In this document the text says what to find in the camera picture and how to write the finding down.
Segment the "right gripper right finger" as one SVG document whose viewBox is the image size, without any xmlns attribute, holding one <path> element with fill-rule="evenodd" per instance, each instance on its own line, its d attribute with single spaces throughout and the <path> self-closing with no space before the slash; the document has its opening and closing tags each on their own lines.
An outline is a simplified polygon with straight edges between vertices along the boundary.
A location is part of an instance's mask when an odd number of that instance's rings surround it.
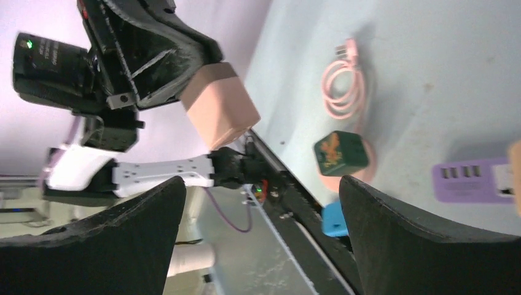
<svg viewBox="0 0 521 295">
<path fill-rule="evenodd" d="M 520 237 L 440 217 L 352 176 L 339 197 L 365 294 L 520 293 Z"/>
</svg>

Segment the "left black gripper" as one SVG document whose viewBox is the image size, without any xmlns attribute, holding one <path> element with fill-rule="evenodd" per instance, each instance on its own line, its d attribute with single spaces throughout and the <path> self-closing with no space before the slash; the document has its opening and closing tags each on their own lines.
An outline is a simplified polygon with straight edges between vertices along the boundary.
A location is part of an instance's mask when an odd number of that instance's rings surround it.
<svg viewBox="0 0 521 295">
<path fill-rule="evenodd" d="M 224 55 L 217 41 L 185 24 L 168 1 L 77 1 L 92 48 L 96 92 L 110 109 L 171 103 L 205 63 Z M 134 27 L 180 44 L 130 44 Z"/>
</svg>

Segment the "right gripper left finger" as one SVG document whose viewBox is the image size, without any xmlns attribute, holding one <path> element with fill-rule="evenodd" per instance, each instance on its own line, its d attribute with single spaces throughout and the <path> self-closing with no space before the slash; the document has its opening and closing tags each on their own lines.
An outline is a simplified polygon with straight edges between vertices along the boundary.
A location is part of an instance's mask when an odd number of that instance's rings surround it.
<svg viewBox="0 0 521 295">
<path fill-rule="evenodd" d="M 80 221 L 1 240 L 2 294 L 162 294 L 187 189 L 176 176 Z"/>
</svg>

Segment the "small pink plug adapter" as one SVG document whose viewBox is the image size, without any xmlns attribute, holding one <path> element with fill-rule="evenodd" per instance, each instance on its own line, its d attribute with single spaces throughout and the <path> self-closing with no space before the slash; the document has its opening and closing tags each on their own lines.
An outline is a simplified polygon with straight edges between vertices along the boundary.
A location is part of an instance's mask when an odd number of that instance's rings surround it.
<svg viewBox="0 0 521 295">
<path fill-rule="evenodd" d="M 201 67 L 179 100 L 210 151 L 235 141 L 261 119 L 244 84 L 228 62 Z"/>
</svg>

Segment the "purple power strip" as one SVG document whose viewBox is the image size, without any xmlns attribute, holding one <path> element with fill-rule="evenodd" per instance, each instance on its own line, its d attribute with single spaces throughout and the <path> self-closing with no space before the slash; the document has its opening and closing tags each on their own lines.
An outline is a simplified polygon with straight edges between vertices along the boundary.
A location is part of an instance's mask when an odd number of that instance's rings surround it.
<svg viewBox="0 0 521 295">
<path fill-rule="evenodd" d="M 514 203 L 506 157 L 440 163 L 432 167 L 435 197 L 447 203 Z"/>
</svg>

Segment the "dark green cube socket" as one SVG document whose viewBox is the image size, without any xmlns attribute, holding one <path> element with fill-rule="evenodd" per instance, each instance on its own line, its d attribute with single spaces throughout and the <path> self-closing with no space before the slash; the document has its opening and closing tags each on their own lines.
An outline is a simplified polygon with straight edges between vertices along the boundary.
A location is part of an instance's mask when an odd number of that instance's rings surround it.
<svg viewBox="0 0 521 295">
<path fill-rule="evenodd" d="M 313 147 L 319 173 L 323 176 L 351 175 L 369 164 L 359 134 L 333 131 Z"/>
</svg>

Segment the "beige cube socket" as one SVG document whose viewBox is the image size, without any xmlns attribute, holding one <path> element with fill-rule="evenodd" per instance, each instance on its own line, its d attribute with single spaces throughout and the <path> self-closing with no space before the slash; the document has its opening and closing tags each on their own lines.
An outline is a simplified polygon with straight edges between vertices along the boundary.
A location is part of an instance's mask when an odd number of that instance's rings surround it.
<svg viewBox="0 0 521 295">
<path fill-rule="evenodd" d="M 509 164 L 512 170 L 512 191 L 514 195 L 516 210 L 518 215 L 520 215 L 521 209 L 521 196 L 520 196 L 520 174 L 521 174 L 521 166 L 520 166 L 520 150 L 521 150 L 521 142 L 520 140 L 512 143 L 509 146 L 507 151 Z"/>
</svg>

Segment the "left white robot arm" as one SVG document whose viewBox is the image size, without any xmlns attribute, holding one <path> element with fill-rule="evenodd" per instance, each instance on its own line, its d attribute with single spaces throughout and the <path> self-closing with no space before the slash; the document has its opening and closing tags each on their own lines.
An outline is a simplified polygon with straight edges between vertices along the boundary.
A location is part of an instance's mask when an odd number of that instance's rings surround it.
<svg viewBox="0 0 521 295">
<path fill-rule="evenodd" d="M 219 44 L 186 25 L 173 1 L 78 1 L 91 47 L 21 32 L 13 88 L 29 103 L 71 111 L 64 143 L 39 178 L 57 202 L 96 206 L 180 177 L 241 186 L 245 157 L 229 148 L 260 115 Z M 180 104 L 208 148 L 191 159 L 118 162 L 138 142 L 140 111 Z"/>
</svg>

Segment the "light blue flat adapter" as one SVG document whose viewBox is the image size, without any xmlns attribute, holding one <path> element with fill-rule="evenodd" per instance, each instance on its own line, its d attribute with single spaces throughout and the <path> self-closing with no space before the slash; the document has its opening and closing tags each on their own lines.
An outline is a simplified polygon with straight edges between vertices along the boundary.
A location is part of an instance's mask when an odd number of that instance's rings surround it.
<svg viewBox="0 0 521 295">
<path fill-rule="evenodd" d="M 326 205 L 321 213 L 322 232 L 328 237 L 347 237 L 348 229 L 340 201 Z"/>
</svg>

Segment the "round pink power strip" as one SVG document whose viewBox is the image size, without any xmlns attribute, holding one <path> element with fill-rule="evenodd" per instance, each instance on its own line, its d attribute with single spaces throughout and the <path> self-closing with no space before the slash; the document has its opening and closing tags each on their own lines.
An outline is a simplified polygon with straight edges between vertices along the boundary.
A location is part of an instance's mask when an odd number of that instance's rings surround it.
<svg viewBox="0 0 521 295">
<path fill-rule="evenodd" d="M 370 183 L 373 180 L 373 178 L 376 174 L 376 171 L 377 171 L 377 155 L 375 153 L 373 146 L 370 144 L 370 142 L 368 142 L 368 140 L 363 139 L 362 143 L 363 143 L 364 149 L 367 153 L 367 156 L 369 159 L 369 164 L 367 167 L 365 167 L 362 170 L 359 170 L 351 175 L 360 181 Z M 332 192 L 338 192 L 341 178 L 342 178 L 341 176 L 319 175 L 319 179 L 321 180 L 324 187 Z"/>
</svg>

